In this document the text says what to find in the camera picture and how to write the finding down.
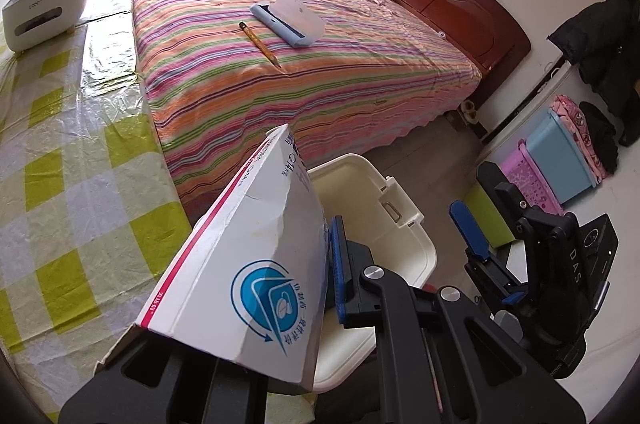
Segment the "blue plastic storage box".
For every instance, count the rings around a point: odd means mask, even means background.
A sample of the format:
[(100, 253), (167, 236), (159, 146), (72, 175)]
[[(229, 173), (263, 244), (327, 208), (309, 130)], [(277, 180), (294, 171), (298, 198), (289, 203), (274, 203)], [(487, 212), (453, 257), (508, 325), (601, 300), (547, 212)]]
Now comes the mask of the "blue plastic storage box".
[(597, 185), (586, 158), (559, 115), (548, 109), (526, 138), (526, 149), (560, 204)]

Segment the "white desktop organizer box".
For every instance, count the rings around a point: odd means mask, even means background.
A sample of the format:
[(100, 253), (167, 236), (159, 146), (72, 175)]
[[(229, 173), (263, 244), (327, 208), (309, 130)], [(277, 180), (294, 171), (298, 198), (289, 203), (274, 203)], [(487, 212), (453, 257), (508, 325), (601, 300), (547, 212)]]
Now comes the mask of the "white desktop organizer box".
[(73, 27), (87, 0), (10, 0), (2, 9), (6, 45), (23, 52)]

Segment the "white blue cardboard box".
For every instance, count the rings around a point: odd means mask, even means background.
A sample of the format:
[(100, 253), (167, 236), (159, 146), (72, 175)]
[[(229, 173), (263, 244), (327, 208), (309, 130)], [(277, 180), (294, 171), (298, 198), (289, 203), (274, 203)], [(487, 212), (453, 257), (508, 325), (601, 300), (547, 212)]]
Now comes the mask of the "white blue cardboard box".
[(143, 331), (314, 386), (326, 304), (328, 227), (288, 125), (267, 132), (194, 225), (102, 371)]

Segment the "red wooden headboard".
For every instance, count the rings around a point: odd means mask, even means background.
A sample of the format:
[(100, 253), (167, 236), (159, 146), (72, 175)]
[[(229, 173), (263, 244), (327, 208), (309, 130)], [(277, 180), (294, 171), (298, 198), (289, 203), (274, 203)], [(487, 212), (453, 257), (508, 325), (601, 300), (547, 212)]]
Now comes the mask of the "red wooden headboard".
[(475, 107), (510, 77), (532, 45), (515, 18), (497, 0), (395, 0), (443, 32), (480, 70), (482, 80), (469, 100)]

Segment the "yellow pencil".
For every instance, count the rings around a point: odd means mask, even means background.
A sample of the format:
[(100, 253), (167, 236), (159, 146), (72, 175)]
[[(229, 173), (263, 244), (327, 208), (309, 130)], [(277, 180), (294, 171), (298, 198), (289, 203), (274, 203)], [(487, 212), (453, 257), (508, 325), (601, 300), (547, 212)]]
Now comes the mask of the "yellow pencil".
[(244, 23), (239, 22), (239, 28), (242, 30), (243, 34), (250, 40), (251, 43), (256, 46), (259, 52), (274, 66), (278, 69), (281, 69), (281, 65), (277, 59), (277, 57), (271, 52), (268, 46), (262, 42), (258, 38), (258, 36)]

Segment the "black jacket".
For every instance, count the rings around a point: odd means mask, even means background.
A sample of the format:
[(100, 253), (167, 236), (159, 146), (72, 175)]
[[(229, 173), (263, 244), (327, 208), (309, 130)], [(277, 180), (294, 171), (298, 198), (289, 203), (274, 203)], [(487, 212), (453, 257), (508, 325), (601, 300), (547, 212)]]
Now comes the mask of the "black jacket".
[(548, 36), (623, 125), (620, 145), (639, 140), (639, 0), (602, 0)]

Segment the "pink patterned cloth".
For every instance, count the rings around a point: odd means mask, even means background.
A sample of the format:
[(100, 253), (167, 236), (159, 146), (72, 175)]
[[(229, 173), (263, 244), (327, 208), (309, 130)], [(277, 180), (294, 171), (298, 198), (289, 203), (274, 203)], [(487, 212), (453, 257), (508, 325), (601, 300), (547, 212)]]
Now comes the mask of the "pink patterned cloth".
[(597, 184), (600, 184), (607, 176), (603, 164), (597, 155), (590, 137), (587, 119), (579, 106), (567, 95), (558, 94), (551, 104), (551, 110), (558, 115), (564, 127), (570, 132), (576, 147), (582, 152), (582, 157), (587, 163), (590, 173)]

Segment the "striped colourful bed sheet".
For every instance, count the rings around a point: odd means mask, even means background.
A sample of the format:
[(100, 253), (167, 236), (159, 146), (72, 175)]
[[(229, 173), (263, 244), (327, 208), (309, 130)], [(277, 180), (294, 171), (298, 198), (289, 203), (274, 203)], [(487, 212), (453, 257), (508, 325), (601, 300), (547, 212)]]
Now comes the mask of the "striped colourful bed sheet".
[(300, 0), (326, 31), (298, 49), (250, 13), (270, 1), (132, 0), (146, 97), (191, 220), (273, 127), (288, 125), (314, 166), (393, 143), (455, 109), (482, 79), (462, 51), (393, 1)]

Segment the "pink plastic basket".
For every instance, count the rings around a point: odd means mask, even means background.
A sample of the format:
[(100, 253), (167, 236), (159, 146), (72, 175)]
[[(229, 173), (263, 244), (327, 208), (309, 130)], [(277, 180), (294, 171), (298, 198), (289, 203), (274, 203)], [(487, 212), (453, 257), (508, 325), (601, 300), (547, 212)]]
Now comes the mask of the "pink plastic basket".
[(529, 205), (536, 205), (548, 214), (564, 214), (548, 181), (528, 153), (524, 139), (518, 141), (516, 149), (499, 167), (506, 179), (518, 187)]

